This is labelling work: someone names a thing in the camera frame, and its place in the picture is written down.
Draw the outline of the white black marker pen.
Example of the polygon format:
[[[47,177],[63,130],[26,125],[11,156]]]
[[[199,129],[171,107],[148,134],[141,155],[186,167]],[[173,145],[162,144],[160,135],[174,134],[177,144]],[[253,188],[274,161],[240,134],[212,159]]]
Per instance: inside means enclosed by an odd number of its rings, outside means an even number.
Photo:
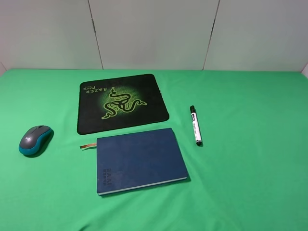
[[[192,124],[193,124],[192,126],[193,126],[196,145],[202,146],[203,142],[202,142],[201,132],[200,132],[199,123],[197,119],[197,113],[193,105],[190,106],[190,112],[191,112],[191,118],[192,118]]]

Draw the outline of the brown ribbon bookmark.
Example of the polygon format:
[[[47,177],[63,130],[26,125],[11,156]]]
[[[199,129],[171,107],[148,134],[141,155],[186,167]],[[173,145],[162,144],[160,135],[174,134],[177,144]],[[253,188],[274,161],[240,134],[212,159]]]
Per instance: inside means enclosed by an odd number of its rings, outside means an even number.
[[[96,146],[97,146],[97,143],[91,143],[91,144],[80,146],[80,149],[87,149],[87,148],[96,147]]]

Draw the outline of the dark blue notebook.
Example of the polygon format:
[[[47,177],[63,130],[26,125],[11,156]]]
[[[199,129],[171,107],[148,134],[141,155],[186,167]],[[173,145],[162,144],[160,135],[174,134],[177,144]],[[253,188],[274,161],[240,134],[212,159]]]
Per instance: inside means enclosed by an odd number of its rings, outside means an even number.
[[[105,195],[185,180],[185,166],[171,128],[97,139],[97,194]]]

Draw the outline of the black green mouse pad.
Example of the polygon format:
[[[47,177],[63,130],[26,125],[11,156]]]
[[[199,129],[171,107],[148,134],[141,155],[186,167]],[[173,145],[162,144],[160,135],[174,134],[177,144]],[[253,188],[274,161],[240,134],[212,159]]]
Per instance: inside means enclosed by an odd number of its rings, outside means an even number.
[[[80,135],[164,122],[169,113],[153,74],[83,82],[79,86]]]

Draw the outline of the grey teal computer mouse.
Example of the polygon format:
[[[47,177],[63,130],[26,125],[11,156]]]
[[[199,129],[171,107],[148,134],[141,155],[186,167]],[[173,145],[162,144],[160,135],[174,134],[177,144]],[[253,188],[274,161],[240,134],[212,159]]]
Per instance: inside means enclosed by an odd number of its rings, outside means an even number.
[[[52,133],[53,130],[45,125],[30,128],[19,143],[19,152],[25,156],[37,154]]]

